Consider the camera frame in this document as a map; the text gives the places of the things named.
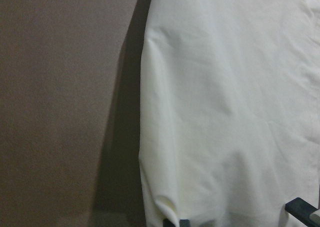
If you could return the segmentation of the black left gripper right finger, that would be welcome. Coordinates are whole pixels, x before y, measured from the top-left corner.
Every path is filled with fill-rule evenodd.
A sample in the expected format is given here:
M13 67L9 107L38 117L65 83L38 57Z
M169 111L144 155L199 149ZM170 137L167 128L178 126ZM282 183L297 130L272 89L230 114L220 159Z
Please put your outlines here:
M307 227L320 226L320 210L300 197L286 203L285 211Z

